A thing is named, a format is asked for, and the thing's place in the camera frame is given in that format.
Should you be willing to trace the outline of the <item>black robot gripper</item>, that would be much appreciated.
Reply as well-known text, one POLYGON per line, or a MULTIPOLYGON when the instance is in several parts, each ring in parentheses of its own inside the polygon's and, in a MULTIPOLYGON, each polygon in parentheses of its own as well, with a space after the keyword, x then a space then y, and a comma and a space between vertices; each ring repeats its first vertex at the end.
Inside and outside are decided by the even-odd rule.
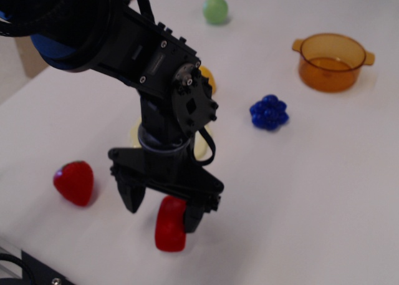
POLYGON ((150 151, 145 148, 112 148, 110 171, 128 211, 136 213, 147 188, 186 201, 185 233, 194 233, 205 212, 216 211, 224 185, 196 164, 187 149, 150 151))

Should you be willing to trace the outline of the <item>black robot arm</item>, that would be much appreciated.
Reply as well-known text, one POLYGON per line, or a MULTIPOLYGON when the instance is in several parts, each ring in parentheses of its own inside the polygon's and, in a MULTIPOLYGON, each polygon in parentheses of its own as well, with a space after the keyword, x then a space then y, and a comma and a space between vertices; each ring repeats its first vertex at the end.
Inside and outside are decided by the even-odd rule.
POLYGON ((29 36, 56 69, 92 69, 137 89, 141 146, 108 153, 129 211, 138 210, 147 188, 185 201, 186 233, 217 210, 224 186, 194 147, 197 133, 215 147, 206 125, 218 105, 196 52, 155 22, 149 0, 1 0, 1 35, 29 36))

